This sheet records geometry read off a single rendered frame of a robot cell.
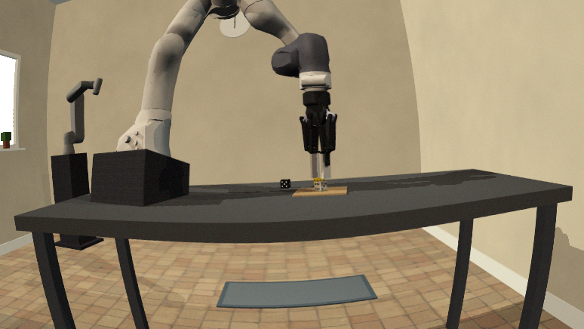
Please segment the orange flat mat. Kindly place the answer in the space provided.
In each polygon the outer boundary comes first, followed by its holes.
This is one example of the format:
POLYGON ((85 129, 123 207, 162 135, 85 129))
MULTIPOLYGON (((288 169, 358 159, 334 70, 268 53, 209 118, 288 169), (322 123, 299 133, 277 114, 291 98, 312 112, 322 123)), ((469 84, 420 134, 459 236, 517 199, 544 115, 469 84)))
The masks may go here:
POLYGON ((346 195, 347 186, 327 187, 326 191, 315 191, 315 188, 298 189, 292 197, 295 196, 317 196, 317 195, 346 195))

